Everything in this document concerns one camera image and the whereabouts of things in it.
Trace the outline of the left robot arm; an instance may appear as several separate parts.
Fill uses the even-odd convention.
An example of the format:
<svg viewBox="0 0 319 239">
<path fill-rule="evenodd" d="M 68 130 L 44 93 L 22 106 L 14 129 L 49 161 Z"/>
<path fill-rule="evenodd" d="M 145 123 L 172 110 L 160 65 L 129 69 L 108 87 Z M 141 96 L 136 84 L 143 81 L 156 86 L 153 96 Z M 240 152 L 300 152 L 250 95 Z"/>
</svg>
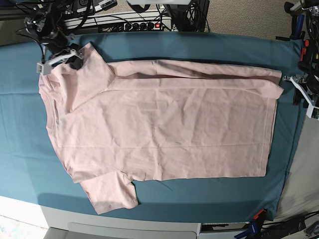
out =
<svg viewBox="0 0 319 239">
<path fill-rule="evenodd" d="M 294 104 L 304 98 L 304 107 L 319 109 L 319 2 L 300 0 L 293 4 L 285 2 L 285 12 L 292 17 L 290 40 L 303 40 L 301 59 L 298 68 L 304 76 L 297 78 L 301 89 L 295 90 Z"/>
</svg>

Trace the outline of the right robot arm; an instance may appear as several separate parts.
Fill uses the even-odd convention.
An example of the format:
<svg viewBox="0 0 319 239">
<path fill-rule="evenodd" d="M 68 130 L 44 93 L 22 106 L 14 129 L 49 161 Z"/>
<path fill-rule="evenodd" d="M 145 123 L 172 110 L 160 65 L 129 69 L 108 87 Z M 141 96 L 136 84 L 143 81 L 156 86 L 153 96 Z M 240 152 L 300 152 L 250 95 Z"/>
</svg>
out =
<svg viewBox="0 0 319 239">
<path fill-rule="evenodd" d="M 72 5 L 71 0 L 35 2 L 24 20 L 26 37 L 35 41 L 41 50 L 41 60 L 36 65 L 41 75 L 49 75 L 59 63 L 75 70 L 83 65 L 83 52 L 79 45 L 70 42 L 74 35 L 64 26 L 63 18 Z"/>
</svg>

